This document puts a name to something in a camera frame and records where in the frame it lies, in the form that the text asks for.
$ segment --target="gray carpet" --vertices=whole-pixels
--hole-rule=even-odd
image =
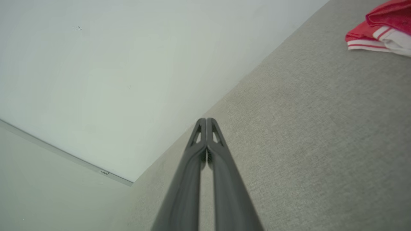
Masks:
[[[411,230],[411,59],[348,51],[385,0],[331,0],[205,117],[267,230]],[[191,131],[135,182],[112,230],[149,230]],[[214,230],[212,172],[201,230]]]

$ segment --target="red and white towel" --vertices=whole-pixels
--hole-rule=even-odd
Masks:
[[[348,49],[393,52],[411,57],[411,0],[390,0],[366,15],[345,36]]]

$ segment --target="red cloth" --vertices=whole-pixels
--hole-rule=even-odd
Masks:
[[[401,54],[411,55],[410,35],[411,0],[390,0],[367,14],[364,22],[347,33],[345,41],[350,50],[398,53],[400,49]]]

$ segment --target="white wall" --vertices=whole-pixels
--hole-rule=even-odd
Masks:
[[[0,127],[1,231],[104,231],[130,187]]]
[[[135,181],[327,0],[2,0],[0,118]]]

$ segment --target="folded fabric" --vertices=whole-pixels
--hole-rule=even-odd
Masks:
[[[411,57],[411,0],[388,1],[347,33],[348,49],[393,52]]]

